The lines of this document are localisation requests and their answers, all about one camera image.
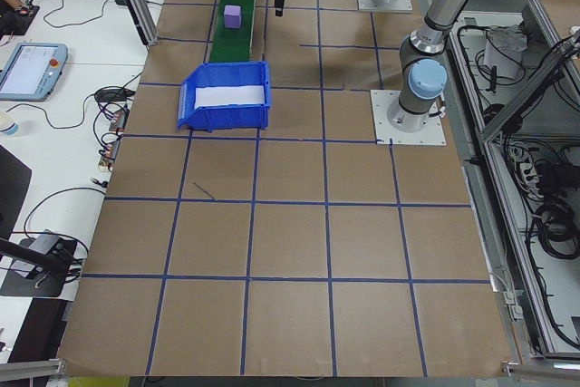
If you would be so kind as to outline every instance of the black stand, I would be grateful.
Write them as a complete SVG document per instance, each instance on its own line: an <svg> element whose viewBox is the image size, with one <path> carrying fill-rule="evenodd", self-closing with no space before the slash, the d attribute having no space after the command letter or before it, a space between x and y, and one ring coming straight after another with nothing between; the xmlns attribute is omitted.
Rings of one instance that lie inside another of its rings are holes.
<svg viewBox="0 0 580 387"><path fill-rule="evenodd" d="M20 247L26 251L32 251L27 249L32 243L33 240L31 239L23 239L20 242L20 246L15 247ZM51 249L48 254L42 255L45 261L58 263L59 271L46 274L45 272L36 272L34 270L27 277L23 277L15 271L8 271L4 282L0 287L0 295L45 298L60 295L63 291L64 281L67 278L66 272L69 270L69 267L73 262L75 250L76 241L59 238L53 244L53 249Z"/></svg>

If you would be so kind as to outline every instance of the black monitor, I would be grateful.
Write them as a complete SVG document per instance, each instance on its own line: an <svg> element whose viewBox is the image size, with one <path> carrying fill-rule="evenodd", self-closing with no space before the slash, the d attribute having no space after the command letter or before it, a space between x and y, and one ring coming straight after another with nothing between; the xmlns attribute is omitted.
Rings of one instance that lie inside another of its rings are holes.
<svg viewBox="0 0 580 387"><path fill-rule="evenodd" d="M20 244L8 240L22 210L31 177L32 171L0 146L0 258L9 256L14 260L13 270L6 273L0 287L0 295L4 296L58 296L76 248L76 241L61 239L49 231L36 240L25 238ZM42 252L28 248L34 243L44 246ZM23 262L30 269L15 267Z"/></svg>
<svg viewBox="0 0 580 387"><path fill-rule="evenodd" d="M33 172L0 146L0 237L12 236Z"/></svg>

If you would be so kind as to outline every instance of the metal plate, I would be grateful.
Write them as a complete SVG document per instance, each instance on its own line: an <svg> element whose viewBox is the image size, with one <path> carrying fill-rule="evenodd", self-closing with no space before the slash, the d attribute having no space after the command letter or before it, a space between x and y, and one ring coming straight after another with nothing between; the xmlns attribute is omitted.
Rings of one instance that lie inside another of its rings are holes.
<svg viewBox="0 0 580 387"><path fill-rule="evenodd" d="M358 0L359 11L375 13L410 14L413 11L411 0L392 0L383 5L377 5L373 0Z"/></svg>
<svg viewBox="0 0 580 387"><path fill-rule="evenodd" d="M378 144L389 145L447 145L439 117L429 118L425 127L416 133L407 133L393 127L387 120L389 105L399 97L400 91L371 90L372 117ZM438 111L433 103L430 113Z"/></svg>

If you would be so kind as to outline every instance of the blue tape line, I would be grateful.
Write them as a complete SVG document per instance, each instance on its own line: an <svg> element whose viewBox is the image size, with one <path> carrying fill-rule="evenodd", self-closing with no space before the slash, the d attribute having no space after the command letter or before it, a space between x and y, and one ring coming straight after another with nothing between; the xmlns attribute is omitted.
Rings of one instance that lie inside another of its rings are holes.
<svg viewBox="0 0 580 387"><path fill-rule="evenodd" d="M373 278L373 277L337 277L323 276L189 276L187 274L101 274L86 273L82 278L115 278L133 280L190 280L190 281L268 281L291 283L385 283L385 284L418 284L418 285L490 285L490 280L461 278Z"/></svg>
<svg viewBox="0 0 580 387"><path fill-rule="evenodd" d="M186 140L188 136L185 135L168 135L168 134L148 134L148 133L125 133L125 138L152 138L152 139L166 139L166 140ZM229 137L229 136L193 136L194 140L256 140L254 138ZM376 144L376 140L318 140L315 138L260 138L265 141L278 142L332 142L337 144Z"/></svg>
<svg viewBox="0 0 580 387"><path fill-rule="evenodd" d="M157 198L157 197L105 197L105 201L177 201L177 198ZM363 203L363 202L342 202L342 201L284 201L274 199L223 199L223 198L181 198L183 203L224 203L224 204L272 204L287 206L329 206L333 208L342 207L362 207L362 208L471 208L469 204L397 204L397 203Z"/></svg>
<svg viewBox="0 0 580 387"><path fill-rule="evenodd" d="M176 41L178 43L203 43L203 44L212 43L211 41L207 40L189 40L187 38L173 38L168 36L160 36L159 39L163 41Z"/></svg>
<svg viewBox="0 0 580 387"><path fill-rule="evenodd" d="M403 220L403 215L402 215L402 206L401 206L401 193L399 191L399 179L397 177L397 166L395 163L395 156L394 156L394 151L393 151L393 146L392 146L392 141L389 144L389 154L391 155L391 165L392 165L392 179L393 179L393 183L394 183L394 187L395 187L395 198L397 199L397 209L399 212L399 224L401 226L401 238L402 238L402 245L403 245L403 251L404 251L404 255L405 255L405 265L407 267L407 275L409 277L409 291L411 294L411 305L412 305L412 309L413 309L413 320L415 323L415 331L417 333L417 343L419 345L419 355L420 355L420 365L421 365L421 369L423 371L423 376L428 376L428 371L427 371L427 361L425 359L425 350L423 347L423 340L421 337L421 325L419 322L419 313L418 313L418 309L417 309L417 299L415 298L415 289L413 288L413 282L412 282L412 271L411 271L411 261L409 258L409 247L407 245L407 236L405 233L405 223Z"/></svg>
<svg viewBox="0 0 580 387"><path fill-rule="evenodd" d="M181 83L161 83L161 82L139 82L144 86L181 86Z"/></svg>
<svg viewBox="0 0 580 387"><path fill-rule="evenodd" d="M247 238L247 258L246 258L246 287L244 289L244 317L242 319L242 352L239 365L239 374L246 373L246 342L247 342L247 317L250 294L250 274L252 269L252 247L254 243L254 219L256 216L256 190L257 171L260 156L260 131L256 131L256 146L254 148L254 174L252 176L252 207L250 209L249 235Z"/></svg>
<svg viewBox="0 0 580 387"><path fill-rule="evenodd" d="M169 262L171 261L171 250L173 248L173 242L175 240L175 232L177 229L178 218L179 218L179 208L181 206L181 195L183 193L183 187L185 186L185 177L188 171L189 153L191 151L191 134L189 134L188 148L185 152L185 159L183 161L183 168L181 170L181 181L179 182L179 194L175 205L175 212L173 214L173 223L171 224L171 233L169 235L169 244L167 247L167 252L165 255L165 266L163 267L163 275L166 276L169 273ZM153 336L151 337L150 353L147 360L147 369L145 373L149 375L151 366L153 364L153 355L155 353L155 343L157 342L157 331L159 329L160 318L161 318L161 307L163 306L163 299L165 296L165 286L167 284L167 279L162 279L161 291L159 292L159 303L157 307L157 313L155 314L155 324L153 327Z"/></svg>
<svg viewBox="0 0 580 387"><path fill-rule="evenodd" d="M330 235L330 219L328 208L328 159L326 155L326 121L325 121L325 107L324 107L324 69L323 69L323 51L321 48L322 33L320 20L320 0L316 0L316 30L318 36L318 74L320 80L320 104L322 114L322 131L323 131L323 166L324 166L324 224L326 227L326 267L328 270L328 314L330 327L330 348L331 360L333 364L333 376L338 375L336 364L336 337L334 330L334 293L333 293L333 261L331 253L331 235Z"/></svg>

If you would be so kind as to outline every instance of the wire bundle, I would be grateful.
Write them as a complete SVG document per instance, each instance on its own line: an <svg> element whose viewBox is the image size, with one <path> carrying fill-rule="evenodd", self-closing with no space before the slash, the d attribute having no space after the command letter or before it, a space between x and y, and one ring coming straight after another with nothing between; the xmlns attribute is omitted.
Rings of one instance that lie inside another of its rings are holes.
<svg viewBox="0 0 580 387"><path fill-rule="evenodd" d="M542 140L518 140L513 143L510 136L503 140L503 157L510 177L516 185L522 204L526 209L525 244L527 256L537 281L542 303L549 323L565 343L580 350L580 343L568 337L562 331L561 325L554 318L549 302L546 280L542 277L541 268L534 257L533 245L537 241L542 249L551 257L561 260L575 260L580 257L580 230L574 222L574 212L563 198L556 195L540 196L527 185L527 181L518 170L518 163L514 160L513 150L519 150L520 156L526 156L535 167L540 161L555 161L560 164L569 164L565 150L580 147L579 144L566 144L559 150ZM534 153L542 151L549 157L534 157Z"/></svg>

